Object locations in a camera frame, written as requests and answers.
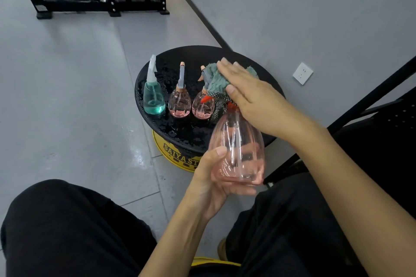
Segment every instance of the forearm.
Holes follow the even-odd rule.
[[[188,276],[207,220],[185,195],[140,277]]]
[[[416,220],[372,181],[327,130],[292,142],[370,276],[416,276]]]

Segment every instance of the clear plastic bottle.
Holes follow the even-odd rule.
[[[185,117],[190,113],[192,100],[184,85],[185,63],[180,63],[179,81],[169,97],[169,112],[173,117]]]
[[[219,146],[226,146],[228,152],[213,169],[217,180],[262,184],[265,169],[263,137],[231,103],[214,128],[208,149]]]
[[[203,88],[201,92],[196,95],[196,98],[192,102],[192,113],[198,119],[208,119],[214,112],[215,102],[213,99],[201,102],[203,98],[207,96],[208,92]]]
[[[166,104],[162,88],[156,80],[156,56],[152,55],[147,70],[147,79],[143,89],[143,108],[148,114],[159,115],[165,111]]]

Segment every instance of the baseboard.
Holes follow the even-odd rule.
[[[218,44],[220,44],[220,46],[225,49],[225,50],[229,50],[232,51],[231,47],[227,44],[227,42],[222,38],[222,36],[220,35],[220,33],[217,32],[217,30],[212,26],[212,24],[207,20],[207,18],[202,14],[202,12],[200,12],[200,10],[198,9],[198,7],[193,3],[192,0],[185,0],[190,7],[192,8],[192,10],[196,13],[196,15],[198,16],[198,18],[202,21],[202,23],[206,26],[206,28],[208,29],[208,31],[212,34],[212,36],[215,38],[215,40],[218,42]]]

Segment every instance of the power outlet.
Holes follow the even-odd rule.
[[[301,63],[299,67],[296,69],[296,71],[293,74],[293,77],[299,81],[301,85],[304,85],[306,80],[309,79],[309,77],[313,74],[313,70],[310,69],[307,65],[304,63]]]

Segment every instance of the shoe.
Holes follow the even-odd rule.
[[[222,261],[227,262],[227,254],[226,254],[226,238],[223,238],[217,247],[218,258]]]

